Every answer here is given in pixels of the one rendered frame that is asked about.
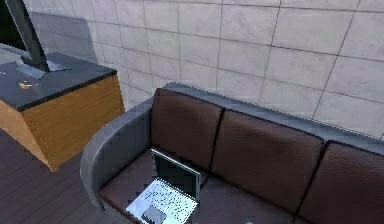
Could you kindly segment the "grey sofa with brown cushions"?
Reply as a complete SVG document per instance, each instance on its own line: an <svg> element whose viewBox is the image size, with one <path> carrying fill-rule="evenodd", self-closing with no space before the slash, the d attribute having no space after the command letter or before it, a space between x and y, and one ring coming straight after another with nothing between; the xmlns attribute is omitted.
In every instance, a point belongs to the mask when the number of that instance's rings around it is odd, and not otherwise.
<svg viewBox="0 0 384 224"><path fill-rule="evenodd" d="M182 222L134 203L155 150L200 174ZM80 176L118 224L384 224L384 141L175 82L101 128Z"/></svg>

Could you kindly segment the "silver laptop computer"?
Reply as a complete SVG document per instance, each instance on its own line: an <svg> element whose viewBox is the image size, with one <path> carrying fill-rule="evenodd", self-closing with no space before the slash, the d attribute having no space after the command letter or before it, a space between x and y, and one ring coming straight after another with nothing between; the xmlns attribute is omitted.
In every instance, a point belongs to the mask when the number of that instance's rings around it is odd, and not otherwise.
<svg viewBox="0 0 384 224"><path fill-rule="evenodd" d="M185 224L199 204L198 171L151 149L154 179L126 208L142 224Z"/></svg>

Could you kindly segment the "wooden cabinet with dark top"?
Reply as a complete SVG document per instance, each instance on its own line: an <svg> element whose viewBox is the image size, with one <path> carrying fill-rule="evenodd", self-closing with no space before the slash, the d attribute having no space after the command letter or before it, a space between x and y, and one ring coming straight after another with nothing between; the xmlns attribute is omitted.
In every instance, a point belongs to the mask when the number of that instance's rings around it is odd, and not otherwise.
<svg viewBox="0 0 384 224"><path fill-rule="evenodd" d="M92 136L124 113L117 71L53 52L68 67L36 80L17 70L21 58L0 64L0 133L6 133L51 171L83 151ZM25 90L19 83L40 83Z"/></svg>

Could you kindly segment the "small orange and white object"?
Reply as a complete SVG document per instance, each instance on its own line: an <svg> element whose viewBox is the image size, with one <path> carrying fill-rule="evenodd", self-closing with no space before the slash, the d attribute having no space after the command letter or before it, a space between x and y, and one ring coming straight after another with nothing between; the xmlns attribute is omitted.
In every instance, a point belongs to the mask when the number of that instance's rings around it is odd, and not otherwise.
<svg viewBox="0 0 384 224"><path fill-rule="evenodd" d="M35 87L39 85L41 84L40 83L22 83L22 82L19 83L20 88L25 90L29 89L30 87Z"/></svg>

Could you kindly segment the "black television set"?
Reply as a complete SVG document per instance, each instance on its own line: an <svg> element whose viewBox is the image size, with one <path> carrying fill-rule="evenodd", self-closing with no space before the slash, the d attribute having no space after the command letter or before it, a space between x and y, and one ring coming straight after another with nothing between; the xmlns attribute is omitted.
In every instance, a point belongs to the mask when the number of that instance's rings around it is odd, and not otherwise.
<svg viewBox="0 0 384 224"><path fill-rule="evenodd" d="M36 80L68 70L47 59L23 0L0 0L0 49L18 55L17 70Z"/></svg>

